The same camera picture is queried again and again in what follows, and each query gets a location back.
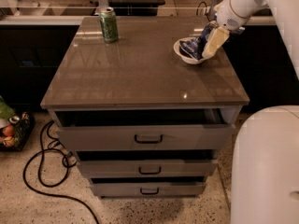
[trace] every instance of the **green can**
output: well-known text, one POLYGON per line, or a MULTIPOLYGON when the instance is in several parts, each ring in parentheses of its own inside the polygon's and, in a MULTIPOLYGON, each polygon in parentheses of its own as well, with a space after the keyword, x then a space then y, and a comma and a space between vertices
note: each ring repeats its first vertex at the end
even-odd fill
POLYGON ((119 33, 114 9, 112 7, 100 8, 99 17, 104 41, 107 43, 117 41, 119 33))

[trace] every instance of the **power cord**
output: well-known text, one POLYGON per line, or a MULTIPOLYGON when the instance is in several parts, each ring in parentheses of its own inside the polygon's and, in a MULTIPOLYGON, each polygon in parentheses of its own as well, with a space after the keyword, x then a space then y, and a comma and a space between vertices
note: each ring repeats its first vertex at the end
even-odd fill
POLYGON ((200 2, 199 5, 197 6, 197 9, 196 9, 196 16, 206 15, 208 21, 210 21, 210 18, 207 15, 208 8, 209 7, 207 6, 206 2, 200 2), (204 6, 202 7, 203 9, 201 9, 200 14, 198 14, 198 11, 199 11, 199 8, 201 7, 201 5, 204 5, 204 6))
POLYGON ((60 195, 60 194, 53 194, 53 193, 47 193, 47 192, 44 192, 44 191, 40 191, 38 189, 35 189, 33 188, 27 181, 27 178, 26 178, 26 172, 27 172, 27 168, 28 166, 30 165, 30 163, 36 158, 38 157, 39 155, 41 155, 41 160, 40 160, 40 163, 39 163, 39 167, 38 167, 38 173, 37 173, 37 176, 38 176, 38 180, 39 182, 41 183, 41 185, 43 185, 44 187, 47 187, 47 188, 54 188, 54 187, 57 187, 59 185, 61 185, 62 183, 65 182, 65 180, 68 178, 68 175, 70 173, 70 170, 72 167, 76 166, 76 163, 72 163, 70 164, 70 161, 69 161, 69 158, 72 157, 72 153, 71 152, 68 152, 67 154, 64 154, 64 152, 62 152, 60 149, 56 148, 57 146, 61 146, 64 148, 64 145, 58 140, 58 138, 55 138, 53 136, 50 135, 50 127, 53 125, 53 121, 50 121, 48 122, 41 130, 40 132, 40 135, 39 135, 39 142, 40 142, 40 145, 41 145, 41 151, 37 152, 25 165, 24 167, 24 170, 23 170, 23 173, 22 173, 22 178, 23 178, 23 181, 25 183, 25 185, 32 191, 38 193, 38 194, 41 194, 41 195, 45 195, 45 196, 50 196, 50 197, 56 197, 56 198, 64 198, 64 199, 69 199, 69 200, 73 200, 77 203, 80 203, 82 205, 84 205, 89 211, 90 213, 93 215, 93 218, 94 218, 94 221, 95 223, 99 224, 99 221, 96 217, 96 215, 94 214, 93 210, 91 209, 91 207, 89 205, 87 205, 85 202, 83 202, 82 200, 80 199, 77 199, 77 198, 74 198, 74 197, 71 197, 71 196, 67 196, 67 195, 60 195), (44 144, 43 144, 43 140, 42 140, 42 137, 43 137, 43 133, 47 131, 47 136, 52 140, 49 144, 48 144, 48 148, 44 148, 44 144), (65 167, 65 174, 64 174, 64 177, 62 178, 62 180, 60 180, 59 182, 57 183, 54 183, 54 184, 46 184, 43 180, 42 180, 42 169, 43 169, 43 164, 44 164, 44 160, 45 160, 45 154, 48 153, 48 152, 57 152, 59 153, 60 155, 62 155, 62 165, 65 167))

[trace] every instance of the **terrazzo floor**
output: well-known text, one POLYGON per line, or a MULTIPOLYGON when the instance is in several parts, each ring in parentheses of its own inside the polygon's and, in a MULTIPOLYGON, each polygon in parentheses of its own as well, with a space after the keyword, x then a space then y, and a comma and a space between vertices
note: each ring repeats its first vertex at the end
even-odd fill
MULTIPOLYGON (((236 127, 240 127, 248 116, 240 114, 236 127)), ((41 150, 39 135, 42 127, 50 121, 47 112, 34 113, 34 117, 36 126, 22 152, 0 152, 0 223, 96 223, 91 212, 81 203, 37 194, 24 184, 22 173, 25 164, 41 150)), ((55 135, 55 126, 50 133, 55 135)), ((50 142, 46 135, 42 136, 42 140, 45 146, 50 142)), ((229 224, 234 141, 235 135, 221 152, 219 168, 207 179, 204 193, 196 198, 99 199, 93 195, 88 180, 82 177, 76 166, 61 186, 44 188, 37 180, 40 158, 29 165, 26 178, 38 190, 82 200, 103 224, 229 224)), ((42 174, 48 184, 64 176, 61 159, 56 153, 47 154, 42 174)))

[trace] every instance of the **gray cabinet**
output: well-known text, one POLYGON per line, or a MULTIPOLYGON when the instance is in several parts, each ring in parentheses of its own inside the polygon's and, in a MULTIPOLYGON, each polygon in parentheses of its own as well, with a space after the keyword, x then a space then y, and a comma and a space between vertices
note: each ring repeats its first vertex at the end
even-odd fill
POLYGON ((42 106, 94 195, 197 196, 205 190, 249 101, 222 49, 202 66, 187 65, 172 50, 205 24, 118 18, 120 40, 105 44, 96 36, 98 19, 84 19, 42 106))

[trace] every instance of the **black drawer handle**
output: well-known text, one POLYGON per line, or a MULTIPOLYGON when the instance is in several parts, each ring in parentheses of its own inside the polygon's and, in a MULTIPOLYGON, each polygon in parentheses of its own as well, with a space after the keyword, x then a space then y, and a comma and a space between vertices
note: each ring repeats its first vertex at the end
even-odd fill
POLYGON ((135 142, 137 142, 138 144, 160 144, 163 142, 163 135, 160 134, 160 137, 158 140, 142 141, 142 140, 138 140, 138 135, 135 134, 134 139, 135 139, 135 142))
POLYGON ((158 175, 161 172, 161 166, 159 166, 159 169, 157 172, 142 172, 141 167, 139 167, 139 173, 141 175, 158 175))
POLYGON ((156 190, 153 190, 153 191, 146 191, 146 192, 141 188, 140 193, 142 195, 157 195, 159 193, 159 188, 157 188, 156 190))

